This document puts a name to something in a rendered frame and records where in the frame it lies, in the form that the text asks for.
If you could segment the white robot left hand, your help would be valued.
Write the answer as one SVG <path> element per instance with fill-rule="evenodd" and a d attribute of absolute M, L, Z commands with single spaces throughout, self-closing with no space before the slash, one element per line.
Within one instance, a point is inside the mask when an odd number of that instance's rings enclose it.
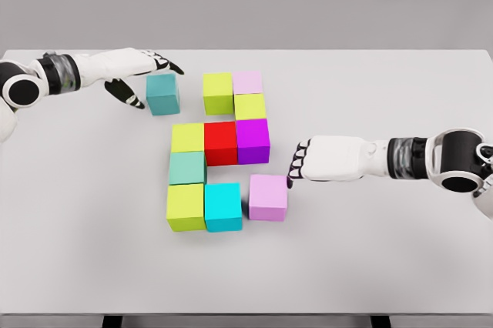
<path fill-rule="evenodd" d="M 84 86 L 103 81 L 105 90 L 120 102 L 144 109 L 144 104 L 125 82 L 125 78 L 149 75 L 160 70 L 184 74 L 177 64 L 154 51 L 124 48 L 100 52 L 89 57 L 89 70 L 85 74 Z"/>

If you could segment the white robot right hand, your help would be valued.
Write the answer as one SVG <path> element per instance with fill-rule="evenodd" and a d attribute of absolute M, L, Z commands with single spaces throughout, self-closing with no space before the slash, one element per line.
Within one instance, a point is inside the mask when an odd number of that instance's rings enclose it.
<path fill-rule="evenodd" d="M 375 144 L 358 137 L 314 136 L 297 144 L 287 173 L 287 187 L 297 179 L 353 181 L 366 175 Z"/>

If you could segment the dark teal cube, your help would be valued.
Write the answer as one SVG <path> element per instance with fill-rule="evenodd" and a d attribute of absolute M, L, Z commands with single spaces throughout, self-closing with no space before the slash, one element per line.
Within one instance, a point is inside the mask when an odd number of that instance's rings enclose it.
<path fill-rule="evenodd" d="M 152 115 L 180 113 L 179 86 L 174 74 L 146 77 L 146 101 Z"/>

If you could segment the light pink cube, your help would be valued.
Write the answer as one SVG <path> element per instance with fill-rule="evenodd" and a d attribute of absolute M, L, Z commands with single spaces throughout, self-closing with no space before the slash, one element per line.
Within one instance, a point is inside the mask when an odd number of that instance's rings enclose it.
<path fill-rule="evenodd" d="M 263 92 L 260 71 L 239 71 L 232 73 L 233 94 L 259 94 Z"/>
<path fill-rule="evenodd" d="M 283 222 L 287 214 L 285 176 L 254 174 L 250 177 L 249 218 Z"/>

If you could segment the purple cube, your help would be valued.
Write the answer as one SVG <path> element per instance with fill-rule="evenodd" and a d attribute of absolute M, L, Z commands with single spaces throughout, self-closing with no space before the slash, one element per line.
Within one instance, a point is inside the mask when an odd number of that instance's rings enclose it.
<path fill-rule="evenodd" d="M 267 119 L 236 120 L 236 141 L 240 165 L 270 161 L 270 133 Z"/>

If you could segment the yellow-green cube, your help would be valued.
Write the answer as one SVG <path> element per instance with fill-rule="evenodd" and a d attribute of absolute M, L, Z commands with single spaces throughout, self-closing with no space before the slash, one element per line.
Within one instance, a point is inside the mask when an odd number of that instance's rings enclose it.
<path fill-rule="evenodd" d="M 263 93 L 239 94 L 234 96 L 236 120 L 265 119 L 267 117 Z"/>
<path fill-rule="evenodd" d="M 206 230 L 204 185 L 168 186 L 166 220 L 173 232 Z"/>
<path fill-rule="evenodd" d="M 200 152 L 203 150 L 203 123 L 185 123 L 173 125 L 171 152 Z"/>
<path fill-rule="evenodd" d="M 203 103 L 206 115 L 232 115 L 233 78 L 230 72 L 203 75 Z"/>

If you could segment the red cube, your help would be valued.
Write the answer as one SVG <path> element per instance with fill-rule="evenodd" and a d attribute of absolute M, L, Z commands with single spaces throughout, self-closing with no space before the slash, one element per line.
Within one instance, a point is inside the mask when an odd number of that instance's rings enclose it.
<path fill-rule="evenodd" d="M 204 124 L 204 150 L 208 166 L 233 166 L 238 163 L 236 123 Z"/>

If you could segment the cyan cube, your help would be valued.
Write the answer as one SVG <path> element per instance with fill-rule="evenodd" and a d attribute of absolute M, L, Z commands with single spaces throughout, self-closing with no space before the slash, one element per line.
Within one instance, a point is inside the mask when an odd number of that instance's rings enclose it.
<path fill-rule="evenodd" d="M 240 231 L 243 210 L 240 184 L 223 182 L 205 185 L 206 228 L 211 233 Z"/>

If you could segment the mint green cube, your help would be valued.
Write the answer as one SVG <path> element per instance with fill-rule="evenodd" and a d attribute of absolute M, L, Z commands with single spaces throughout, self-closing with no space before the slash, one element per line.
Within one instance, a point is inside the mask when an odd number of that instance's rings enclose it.
<path fill-rule="evenodd" d="M 197 152 L 172 152 L 169 161 L 169 184 L 205 184 L 207 181 L 205 154 Z"/>

